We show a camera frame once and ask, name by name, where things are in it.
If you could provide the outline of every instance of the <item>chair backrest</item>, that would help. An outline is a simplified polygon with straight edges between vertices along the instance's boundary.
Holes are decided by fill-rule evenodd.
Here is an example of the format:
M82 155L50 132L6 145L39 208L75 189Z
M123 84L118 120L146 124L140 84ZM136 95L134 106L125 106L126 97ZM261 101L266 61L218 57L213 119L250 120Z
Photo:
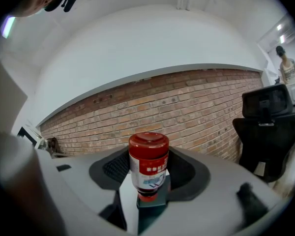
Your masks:
M286 160L295 145L295 114L283 84L242 95L245 118L233 120L243 143L239 164L251 172L258 162L266 162L263 180L276 181L285 171Z

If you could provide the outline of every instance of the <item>red brick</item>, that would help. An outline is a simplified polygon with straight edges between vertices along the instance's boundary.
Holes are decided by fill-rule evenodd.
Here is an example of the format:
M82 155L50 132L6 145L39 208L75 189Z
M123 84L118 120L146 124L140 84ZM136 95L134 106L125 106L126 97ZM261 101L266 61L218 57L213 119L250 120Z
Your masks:
M127 121L131 121L131 117L130 116L121 116L117 118L118 123L123 123L123 122L127 122Z
M186 94L179 95L178 98L180 101L183 101L183 100L189 100L191 96L189 93L186 93Z
M169 127L177 124L177 121L175 119L168 119L163 121L164 127Z
M182 137L189 136L191 134L194 134L194 133L197 133L197 132L199 132L201 130L204 130L204 128L205 128L205 126L203 124L197 125L197 126L195 126L193 128L188 128L188 129L185 129L185 130L181 131L180 132L180 135Z
M132 107L132 106L140 105L140 104L150 102L150 101L153 101L153 100L155 100L154 96L149 95L149 96L146 96L146 97L142 97L142 98L139 98L139 99L128 101L128 106Z
M154 124L151 124L151 125L148 125L148 126L135 128L134 131L135 131L135 133L141 133L141 132L147 132L147 131L152 131L152 130L155 130L155 129L159 129L161 127L162 127L162 124L154 123Z
M163 129L159 130L159 133L161 133L163 135L167 135L167 134L171 134L171 133L181 131L183 129L185 129L185 125L184 124L178 124L178 125L175 125L175 126L163 128Z
M136 127L139 126L139 122L138 121L132 121L132 122L127 122L127 123L123 123L123 124L119 124L119 125L114 125L114 130L123 130L123 129L128 129L128 128L132 128L132 127Z
M100 120L107 120L107 119L110 119L111 117L112 117L111 113L107 113L107 114L103 114L99 116Z
M97 122L97 127L105 127L109 125L113 125L117 123L117 119L109 119Z
M138 112L143 111L143 110L147 110L147 109L150 109L150 104L149 103L137 106L137 111Z
M200 91L196 91L190 94L191 98L198 98L201 96L205 96L205 95L209 95L212 93L211 89L205 89L205 90L200 90Z
M171 134L168 134L167 137L168 137L169 141L173 141L175 139L180 138L180 133L179 132L171 133Z
M205 89L205 86L204 85L195 85L194 89L195 89L195 91L200 91L200 90Z
M148 116L154 116L158 114L158 109L157 108L153 108L153 109L149 109L146 111L141 111L141 112L137 112L131 115L131 119L132 120L136 120L136 119L140 119L140 118L144 118L144 117L148 117Z
M172 83L175 83L175 82L187 81L187 80L190 80L188 75L186 75L186 76L177 76L177 77L166 79L166 83L167 84L172 84Z
M190 116L189 115L179 116L176 118L176 120L178 123L186 122L190 120Z
M149 95L149 94L167 92L167 91L170 91L170 90L173 90L173 89L174 89L173 85L164 85L164 86L161 86L161 87L156 87L156 88L151 88L151 89L145 90L145 92L147 93L147 95Z
M133 134L134 134L133 129L126 129L126 130L123 130L119 133L120 136L129 136L129 135L133 135Z
M197 120L191 120L191 121L186 122L185 125L186 125L186 128L191 128L191 127L194 127L199 124L198 124Z
M205 124L205 128L210 128L210 127L213 127L214 126L214 121L209 121L209 122L206 122Z
M198 79L198 80L187 81L186 83L188 86L194 86L194 85L207 83L207 80L206 79Z
M175 110L175 107L174 107L174 105L167 105L167 106L159 107L158 110L159 110L159 112L161 114L161 113L164 113L164 112L173 111L173 110Z
M47 120L41 132L78 155L126 145L136 131L153 129L173 146L237 161L232 121L242 117L242 93L261 86L259 73L235 69L156 76L90 96Z
M176 82L172 84L175 89L184 88L187 84L186 81Z
M77 140L78 143L81 143L81 142L89 142L89 136L79 137L76 140Z
M106 114L106 113L110 113L110 112L113 112L113 111L116 111L117 108L116 106L110 106L110 107L107 107L107 108L102 108L102 109L99 109L96 111L97 115L103 115L103 114Z
M184 93L188 93L188 92L193 92L194 88L193 87L186 87L186 88L179 88L179 89L175 89L172 91L169 91L169 96L174 96L174 95L179 95L179 94L184 94Z
M166 120L166 119L170 119L170 118L174 118L180 115L180 110L175 110L172 112L167 112L164 114L160 114L160 115L156 115L154 116L154 121L161 121L161 120Z
M113 93L113 97L124 96L125 94L126 94L125 90L118 90L118 91Z
M197 145L200 145L200 144L202 144L202 143L204 143L206 141L207 141L207 138L206 137L202 137L202 138L196 139L194 141L185 143L181 147L182 148L192 148L192 147L197 146Z
M215 120L214 120L214 123L215 123L215 124L219 124L220 122L227 120L229 117L230 117L229 114L223 115L223 116L221 116L221 117L215 119Z
M87 130L87 129L88 129L87 126L76 127L76 128L75 128L75 132L85 131L85 130Z
M81 115L81 116L77 116L77 117L75 117L74 118L74 121L75 122L78 122L78 121L81 121L81 120L84 120L84 119L86 119L87 118L87 115Z
M151 79L151 85L153 87L159 87L159 86L163 86L163 85L166 85L166 81L165 80L162 80L162 79L157 79L157 77L153 77Z
M172 103L176 103L176 102L178 102L178 97L174 96L174 97L170 97L170 98L166 98L166 99L162 99L162 100L153 101L153 102L151 102L151 107L155 108L155 107L159 107L159 106L163 106L163 105L167 105L167 104L172 104Z
M178 146L178 145L181 145L181 144L183 144L184 143L184 139L183 138L180 138L180 139L177 139L177 140L170 140L169 141L169 145L170 146L173 146L173 147L175 147L175 146Z
M140 125L147 125L153 123L153 117L145 118L145 119L140 119L139 124Z
M138 91L143 91L143 90L149 89L149 88L151 88L151 84L149 82L146 82L142 85L134 85L134 86L126 89L126 94L134 93L134 92L138 92Z
M114 117L118 117L118 116L125 116L128 114L134 113L134 112L136 112L136 108L127 108L127 109L123 109L123 110L120 110L117 112L113 112L112 117L114 118Z
M116 142L118 144L127 143L127 142L129 142L129 137L120 137L120 138L117 138Z

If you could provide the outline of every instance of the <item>bottle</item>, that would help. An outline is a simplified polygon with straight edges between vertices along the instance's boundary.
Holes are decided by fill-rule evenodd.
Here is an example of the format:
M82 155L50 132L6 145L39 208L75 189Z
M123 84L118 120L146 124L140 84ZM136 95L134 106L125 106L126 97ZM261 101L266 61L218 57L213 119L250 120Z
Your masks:
M157 190L166 177L169 139L167 136L144 132L129 139L129 156L132 183L142 201L156 199Z

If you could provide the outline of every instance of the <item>white ceiling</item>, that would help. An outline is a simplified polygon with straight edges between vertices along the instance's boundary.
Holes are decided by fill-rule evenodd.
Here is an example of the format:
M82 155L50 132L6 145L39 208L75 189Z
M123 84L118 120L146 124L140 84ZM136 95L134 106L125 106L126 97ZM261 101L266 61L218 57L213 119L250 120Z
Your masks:
M281 36L284 36L285 44L289 44L295 39L295 23L290 16L285 16L274 25L274 27L261 38L259 45L269 53L277 45L281 45Z
M260 35L259 31L264 31L262 36L278 21L276 18L282 16L279 8L279 13L276 13L275 17L271 18L270 15L270 18L262 21L262 26L268 25L264 29L258 29L246 22L249 21L249 13L253 9L257 13L253 15L254 23L256 20L261 20L258 17L260 8L256 7L255 3L255 0L192 0L191 9L200 9L221 17L237 27L239 31L244 29L241 33L244 34L244 31L247 31L249 36L257 38ZM18 62L32 67L36 70L33 72L33 77L37 77L39 70L48 63L57 50L90 22L123 9L148 4L176 6L177 0L77 0L68 13L59 7L53 12L42 11L27 18L18 18L15 20L10 36L7 39L0 37L0 57L9 55Z

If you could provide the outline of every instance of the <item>red bottle cap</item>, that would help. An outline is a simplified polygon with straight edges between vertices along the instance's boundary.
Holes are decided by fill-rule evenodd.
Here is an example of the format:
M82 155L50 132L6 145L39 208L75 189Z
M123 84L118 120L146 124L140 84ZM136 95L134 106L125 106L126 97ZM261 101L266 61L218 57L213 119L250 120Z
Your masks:
M139 199L141 199L143 202L151 202L154 201L157 198L157 193L155 193L153 196L142 196L139 192L138 192L138 197Z
M168 148L168 137L159 133L138 133L129 139L129 153L138 159L160 158L168 152Z

